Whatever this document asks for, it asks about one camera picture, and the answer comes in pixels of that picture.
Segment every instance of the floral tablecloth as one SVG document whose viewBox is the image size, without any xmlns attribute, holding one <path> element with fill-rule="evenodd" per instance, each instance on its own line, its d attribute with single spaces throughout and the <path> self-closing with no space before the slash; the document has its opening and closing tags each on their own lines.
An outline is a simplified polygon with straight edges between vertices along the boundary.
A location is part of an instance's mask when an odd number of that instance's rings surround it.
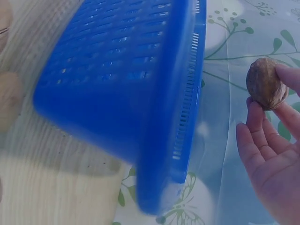
<svg viewBox="0 0 300 225">
<path fill-rule="evenodd" d="M 246 74 L 260 57 L 300 67 L 300 0 L 208 0 L 201 103 L 184 191 L 163 217 L 135 204 L 135 170 L 127 167 L 113 225 L 277 225 L 256 198 L 240 161 L 236 121 L 247 116 Z M 290 91 L 287 102 L 300 111 Z M 294 138 L 273 112 L 268 118 Z"/>
</svg>

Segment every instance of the wooden surface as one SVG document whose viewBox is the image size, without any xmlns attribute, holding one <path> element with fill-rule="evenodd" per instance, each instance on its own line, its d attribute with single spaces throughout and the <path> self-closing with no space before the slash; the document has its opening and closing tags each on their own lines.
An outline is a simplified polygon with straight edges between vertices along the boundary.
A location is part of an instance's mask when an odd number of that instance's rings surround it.
<svg viewBox="0 0 300 225">
<path fill-rule="evenodd" d="M 17 122 L 1 136 L 0 225 L 109 225 L 121 164 L 61 132 L 31 104 L 41 69 L 81 0 L 10 2 L 14 20 L 0 72 L 17 72 L 26 97 Z"/>
</svg>

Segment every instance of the blue plastic basket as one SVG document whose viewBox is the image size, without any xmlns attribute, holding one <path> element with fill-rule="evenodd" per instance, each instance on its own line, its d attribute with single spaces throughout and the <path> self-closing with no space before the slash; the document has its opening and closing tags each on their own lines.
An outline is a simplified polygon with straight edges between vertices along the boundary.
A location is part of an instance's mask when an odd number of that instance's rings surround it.
<svg viewBox="0 0 300 225">
<path fill-rule="evenodd" d="M 39 114 L 136 166 L 147 214 L 172 207 L 185 182 L 205 29 L 205 0 L 86 0 L 35 89 Z"/>
</svg>

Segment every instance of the table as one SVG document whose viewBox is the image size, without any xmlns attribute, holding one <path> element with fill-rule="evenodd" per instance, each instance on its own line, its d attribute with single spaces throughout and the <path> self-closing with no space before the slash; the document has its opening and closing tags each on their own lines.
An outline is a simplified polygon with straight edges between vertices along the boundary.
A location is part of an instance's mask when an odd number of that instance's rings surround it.
<svg viewBox="0 0 300 225">
<path fill-rule="evenodd" d="M 15 125 L 1 137 L 0 224 L 109 225 L 123 175 L 121 163 L 61 132 L 36 115 L 31 103 L 37 77 L 82 1 L 10 2 L 14 20 L 0 55 L 0 71 L 17 72 L 26 97 Z"/>
<path fill-rule="evenodd" d="M 300 0 L 208 0 L 200 109 L 183 194 L 161 217 L 135 205 L 135 173 L 126 168 L 113 225 L 278 225 L 256 198 L 236 146 L 246 121 L 246 75 L 260 57 L 300 67 Z M 300 111 L 291 91 L 287 99 Z M 278 132 L 295 142 L 273 112 Z"/>
</svg>

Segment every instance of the fingernail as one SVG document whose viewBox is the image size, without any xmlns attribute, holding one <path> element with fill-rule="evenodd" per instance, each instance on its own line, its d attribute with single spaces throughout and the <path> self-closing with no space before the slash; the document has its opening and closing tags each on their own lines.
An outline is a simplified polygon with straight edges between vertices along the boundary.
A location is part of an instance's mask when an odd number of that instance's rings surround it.
<svg viewBox="0 0 300 225">
<path fill-rule="evenodd" d="M 285 71 L 286 69 L 290 69 L 290 67 L 286 64 L 278 63 L 276 64 L 275 69 L 278 73 L 280 73 L 280 70 Z"/>
<path fill-rule="evenodd" d="M 246 104 L 247 104 L 247 108 L 249 109 L 250 104 L 253 102 L 253 98 L 252 97 L 248 97 L 246 100 Z"/>
<path fill-rule="evenodd" d="M 277 68 L 290 68 L 287 64 L 283 64 L 283 63 L 278 63 L 278 64 L 276 64 L 276 67 Z"/>
<path fill-rule="evenodd" d="M 240 123 L 242 123 L 242 121 L 236 120 L 236 121 L 235 121 L 235 126 L 239 125 Z"/>
</svg>

